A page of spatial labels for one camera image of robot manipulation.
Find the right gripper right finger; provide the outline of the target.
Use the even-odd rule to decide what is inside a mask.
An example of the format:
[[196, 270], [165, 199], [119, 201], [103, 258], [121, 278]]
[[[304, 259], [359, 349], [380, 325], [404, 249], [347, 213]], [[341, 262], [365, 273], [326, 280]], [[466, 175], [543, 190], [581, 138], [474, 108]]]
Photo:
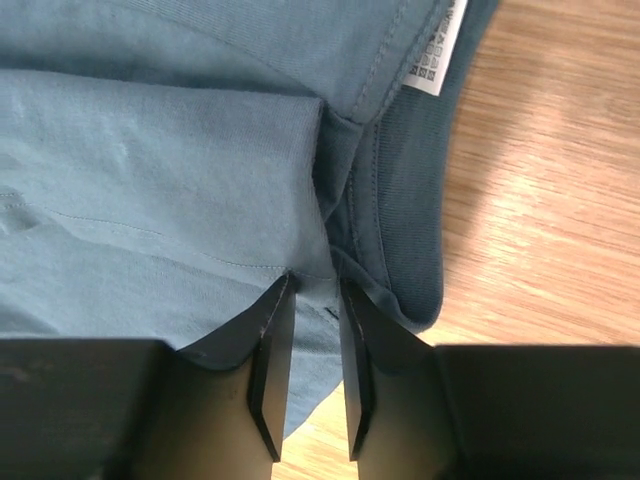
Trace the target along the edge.
[[431, 346], [340, 287], [349, 456], [362, 479], [635, 479], [635, 346]]

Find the blue-grey t-shirt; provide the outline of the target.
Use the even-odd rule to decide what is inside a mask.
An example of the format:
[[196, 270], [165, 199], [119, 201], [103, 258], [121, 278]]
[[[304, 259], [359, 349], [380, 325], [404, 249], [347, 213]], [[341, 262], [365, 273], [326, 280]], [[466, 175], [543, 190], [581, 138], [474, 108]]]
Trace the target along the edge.
[[1, 334], [186, 346], [300, 283], [286, 419], [341, 380], [338, 282], [420, 332], [493, 1], [5, 1]]

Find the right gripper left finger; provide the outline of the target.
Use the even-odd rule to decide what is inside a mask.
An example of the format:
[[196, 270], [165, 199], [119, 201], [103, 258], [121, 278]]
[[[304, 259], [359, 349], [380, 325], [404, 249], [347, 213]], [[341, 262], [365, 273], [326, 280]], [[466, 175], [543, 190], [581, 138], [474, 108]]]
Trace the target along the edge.
[[281, 458], [297, 279], [182, 349], [5, 339], [5, 479], [267, 479]]

